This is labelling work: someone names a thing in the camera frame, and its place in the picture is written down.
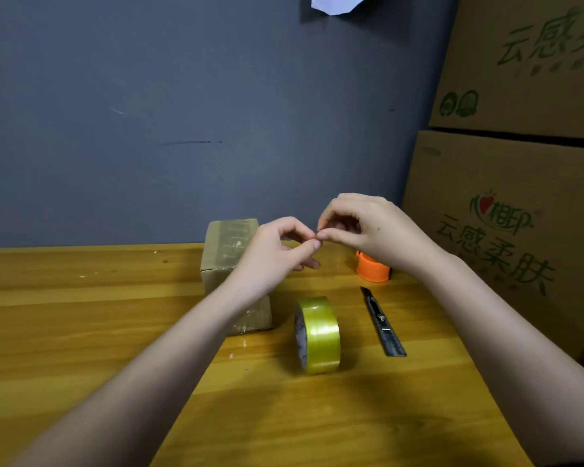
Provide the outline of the grey utility knife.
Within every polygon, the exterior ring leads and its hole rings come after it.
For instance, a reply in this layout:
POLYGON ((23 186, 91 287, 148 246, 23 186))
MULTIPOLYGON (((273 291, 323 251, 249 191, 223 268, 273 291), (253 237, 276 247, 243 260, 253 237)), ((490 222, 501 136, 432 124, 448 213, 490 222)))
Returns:
POLYGON ((360 291, 385 355, 388 357, 407 357, 400 339, 371 290, 361 286, 360 291))

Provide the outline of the white paper sheet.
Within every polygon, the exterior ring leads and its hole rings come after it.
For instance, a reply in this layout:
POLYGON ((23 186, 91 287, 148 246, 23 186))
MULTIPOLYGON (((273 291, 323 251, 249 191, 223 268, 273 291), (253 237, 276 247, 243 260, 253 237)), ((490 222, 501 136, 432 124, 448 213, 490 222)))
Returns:
POLYGON ((311 0, 311 8, 329 16, 349 14, 365 0, 311 0))

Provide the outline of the person's right hand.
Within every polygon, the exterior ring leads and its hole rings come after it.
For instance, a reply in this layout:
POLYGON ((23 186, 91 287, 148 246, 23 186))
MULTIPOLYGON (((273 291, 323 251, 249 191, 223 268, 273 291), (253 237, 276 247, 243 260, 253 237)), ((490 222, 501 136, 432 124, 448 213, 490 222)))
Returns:
POLYGON ((445 252, 400 208, 383 197, 343 193, 323 211, 325 228, 357 228, 365 244, 341 244, 378 262, 428 282, 444 275, 445 252))

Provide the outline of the yellow packing tape roll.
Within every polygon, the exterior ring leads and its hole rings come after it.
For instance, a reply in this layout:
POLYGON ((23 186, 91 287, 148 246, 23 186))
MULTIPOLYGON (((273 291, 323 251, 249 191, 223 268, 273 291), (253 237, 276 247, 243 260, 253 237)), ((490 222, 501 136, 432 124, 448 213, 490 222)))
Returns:
POLYGON ((327 297, 299 299, 294 328, 298 361, 304 374, 328 374, 339 368, 339 325, 327 297))

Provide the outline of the person's left forearm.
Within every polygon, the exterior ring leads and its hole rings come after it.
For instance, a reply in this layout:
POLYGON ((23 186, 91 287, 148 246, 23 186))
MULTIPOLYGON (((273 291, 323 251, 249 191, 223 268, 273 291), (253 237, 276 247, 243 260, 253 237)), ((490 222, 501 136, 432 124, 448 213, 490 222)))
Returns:
POLYGON ((229 277, 10 467, 148 467, 229 329, 276 285, 229 277))

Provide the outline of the person's right forearm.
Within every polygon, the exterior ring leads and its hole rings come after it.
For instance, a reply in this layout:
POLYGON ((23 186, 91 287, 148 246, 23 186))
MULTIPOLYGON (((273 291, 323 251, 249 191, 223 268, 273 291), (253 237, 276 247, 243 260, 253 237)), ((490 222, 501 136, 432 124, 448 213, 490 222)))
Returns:
POLYGON ((533 465, 584 464, 584 368, 456 256, 440 251, 416 277, 444 308, 533 465))

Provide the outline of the small taped cardboard box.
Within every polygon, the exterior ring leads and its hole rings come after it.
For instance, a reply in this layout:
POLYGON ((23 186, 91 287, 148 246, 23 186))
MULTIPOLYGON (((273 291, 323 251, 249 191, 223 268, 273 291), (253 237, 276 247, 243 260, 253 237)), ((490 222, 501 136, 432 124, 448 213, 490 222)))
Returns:
MULTIPOLYGON (((258 227, 257 219, 210 222, 201 259, 201 278, 205 295, 212 293, 225 282, 241 259, 258 227)), ((228 331, 228 336, 239 336, 272 328, 270 298, 264 296, 242 313, 228 331)))

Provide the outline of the large cardboard carton green print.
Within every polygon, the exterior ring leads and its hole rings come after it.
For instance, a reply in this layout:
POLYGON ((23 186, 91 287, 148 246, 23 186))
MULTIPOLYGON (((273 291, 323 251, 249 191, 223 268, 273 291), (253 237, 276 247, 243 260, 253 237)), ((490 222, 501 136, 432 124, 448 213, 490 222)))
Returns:
POLYGON ((429 126, 584 139, 584 0, 459 0, 429 126))

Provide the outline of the orange tape dispenser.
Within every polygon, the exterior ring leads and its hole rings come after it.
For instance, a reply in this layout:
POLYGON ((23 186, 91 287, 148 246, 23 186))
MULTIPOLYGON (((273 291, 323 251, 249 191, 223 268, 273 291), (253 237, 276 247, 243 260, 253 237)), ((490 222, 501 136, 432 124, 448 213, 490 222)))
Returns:
POLYGON ((391 268, 384 265, 363 252, 356 251, 358 263, 356 273, 360 278, 369 282, 386 282, 390 280, 391 268))

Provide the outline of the person's left hand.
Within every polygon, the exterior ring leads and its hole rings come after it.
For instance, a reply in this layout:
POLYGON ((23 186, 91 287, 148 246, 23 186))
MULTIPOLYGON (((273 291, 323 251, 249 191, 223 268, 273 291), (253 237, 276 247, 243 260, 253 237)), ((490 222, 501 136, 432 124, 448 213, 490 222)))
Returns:
POLYGON ((316 233, 294 217, 259 226, 226 279, 225 288, 243 304, 254 303, 293 272, 295 266, 288 265, 288 248, 311 239, 317 239, 316 233))

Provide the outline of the large cardboard carton red logo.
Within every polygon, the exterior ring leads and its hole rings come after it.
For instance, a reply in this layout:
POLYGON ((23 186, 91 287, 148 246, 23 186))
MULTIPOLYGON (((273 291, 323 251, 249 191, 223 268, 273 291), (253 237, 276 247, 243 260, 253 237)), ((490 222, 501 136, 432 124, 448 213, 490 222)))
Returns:
POLYGON ((420 131, 402 208, 565 352, 584 353, 584 148, 420 131))

